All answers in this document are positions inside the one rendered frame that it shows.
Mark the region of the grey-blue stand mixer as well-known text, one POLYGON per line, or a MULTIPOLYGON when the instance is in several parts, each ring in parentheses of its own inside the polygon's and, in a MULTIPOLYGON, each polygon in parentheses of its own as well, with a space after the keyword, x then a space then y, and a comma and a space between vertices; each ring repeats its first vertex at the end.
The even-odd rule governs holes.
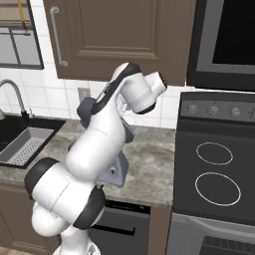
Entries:
MULTIPOLYGON (((91 121, 91 109, 96 100, 94 98, 84 98, 77 108, 77 114, 81 119, 84 128, 89 126, 91 121)), ((101 173, 99 181, 103 181, 121 188, 125 184, 128 173, 128 160, 121 151, 116 159, 101 173)))

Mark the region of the grey perforated sink tray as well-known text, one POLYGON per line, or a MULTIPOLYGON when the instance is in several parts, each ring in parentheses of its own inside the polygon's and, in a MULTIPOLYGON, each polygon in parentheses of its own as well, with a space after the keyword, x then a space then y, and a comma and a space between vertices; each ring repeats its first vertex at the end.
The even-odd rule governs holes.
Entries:
POLYGON ((24 166, 52 133, 48 128, 27 127, 0 152, 0 163, 24 166))

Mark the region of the dark grey dishwasher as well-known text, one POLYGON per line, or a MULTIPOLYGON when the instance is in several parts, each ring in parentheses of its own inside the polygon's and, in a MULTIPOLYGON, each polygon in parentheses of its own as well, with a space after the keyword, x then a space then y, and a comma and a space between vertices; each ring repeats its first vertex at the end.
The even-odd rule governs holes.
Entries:
POLYGON ((89 233, 102 255, 147 255, 149 219, 148 206, 107 200, 89 233))

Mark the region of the black stove with hob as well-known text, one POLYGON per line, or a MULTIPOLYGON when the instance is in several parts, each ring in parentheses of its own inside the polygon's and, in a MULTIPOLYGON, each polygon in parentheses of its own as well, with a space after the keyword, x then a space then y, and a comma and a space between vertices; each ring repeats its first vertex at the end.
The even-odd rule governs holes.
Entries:
MULTIPOLYGON (((255 226, 255 95, 180 95, 173 213, 255 226)), ((170 218, 167 255, 255 255, 255 239, 211 235, 170 218)))

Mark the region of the silver curved tap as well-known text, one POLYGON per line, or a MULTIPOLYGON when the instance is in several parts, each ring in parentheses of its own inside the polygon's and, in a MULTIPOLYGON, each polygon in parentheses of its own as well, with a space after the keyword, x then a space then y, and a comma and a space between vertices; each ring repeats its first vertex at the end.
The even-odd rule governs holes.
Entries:
POLYGON ((11 85, 12 88, 14 89, 16 96, 17 96, 17 100, 19 102, 20 109, 21 109, 21 117, 25 122, 27 122, 29 120, 29 114, 25 110, 24 103, 23 103, 21 93, 20 93, 18 86, 13 81, 11 81, 9 79, 4 79, 4 80, 0 81, 0 88, 5 84, 11 85))

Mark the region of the black sink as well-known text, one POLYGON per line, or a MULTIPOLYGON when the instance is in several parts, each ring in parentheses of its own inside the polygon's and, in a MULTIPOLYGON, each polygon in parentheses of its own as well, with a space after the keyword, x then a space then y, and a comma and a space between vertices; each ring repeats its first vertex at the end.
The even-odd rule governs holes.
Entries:
POLYGON ((52 139, 52 137, 61 129, 64 123, 65 121, 63 120, 48 120, 42 118, 29 119, 29 121, 26 123, 20 116, 6 115, 5 119, 0 121, 0 152, 26 128, 48 128, 52 129, 53 133, 40 146, 39 150, 24 166, 10 165, 5 163, 0 163, 0 166, 25 169, 40 153, 40 151, 45 147, 45 145, 52 139))

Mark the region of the black microwave oven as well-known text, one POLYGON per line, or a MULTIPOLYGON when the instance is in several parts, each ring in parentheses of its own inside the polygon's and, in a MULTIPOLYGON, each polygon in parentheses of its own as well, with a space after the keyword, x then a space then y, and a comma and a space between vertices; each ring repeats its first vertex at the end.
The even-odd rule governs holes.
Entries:
POLYGON ((186 82, 255 93, 255 0, 197 0, 186 82))

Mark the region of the brown base cupboard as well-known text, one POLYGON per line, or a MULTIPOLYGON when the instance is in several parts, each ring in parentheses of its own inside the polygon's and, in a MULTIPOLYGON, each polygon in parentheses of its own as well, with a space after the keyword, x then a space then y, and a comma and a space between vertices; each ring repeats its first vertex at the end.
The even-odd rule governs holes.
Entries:
POLYGON ((32 227, 34 201, 23 186, 0 183, 0 244, 35 255, 52 255, 58 237, 42 237, 32 227))

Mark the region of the grey wall socket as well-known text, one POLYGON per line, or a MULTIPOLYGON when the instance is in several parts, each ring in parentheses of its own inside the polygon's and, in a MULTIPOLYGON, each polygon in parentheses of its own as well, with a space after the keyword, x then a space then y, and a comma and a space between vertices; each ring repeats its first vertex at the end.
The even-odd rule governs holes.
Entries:
POLYGON ((89 88, 78 88, 79 100, 83 101, 85 98, 89 98, 91 96, 91 90, 89 88))

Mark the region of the brown wall cupboard door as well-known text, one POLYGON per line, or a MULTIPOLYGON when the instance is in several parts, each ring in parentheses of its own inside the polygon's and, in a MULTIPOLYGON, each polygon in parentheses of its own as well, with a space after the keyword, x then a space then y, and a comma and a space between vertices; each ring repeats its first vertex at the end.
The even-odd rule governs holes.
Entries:
POLYGON ((109 81, 115 68, 136 63, 159 71, 171 86, 185 83, 196 0, 43 0, 60 79, 109 81), (50 8, 62 58, 59 65, 50 8))

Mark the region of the window with dark frame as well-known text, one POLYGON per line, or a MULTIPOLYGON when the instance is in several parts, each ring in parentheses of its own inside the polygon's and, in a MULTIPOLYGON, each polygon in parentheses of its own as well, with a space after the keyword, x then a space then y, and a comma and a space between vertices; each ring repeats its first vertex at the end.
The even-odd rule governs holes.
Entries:
POLYGON ((0 0, 0 68, 44 69, 30 0, 0 0))

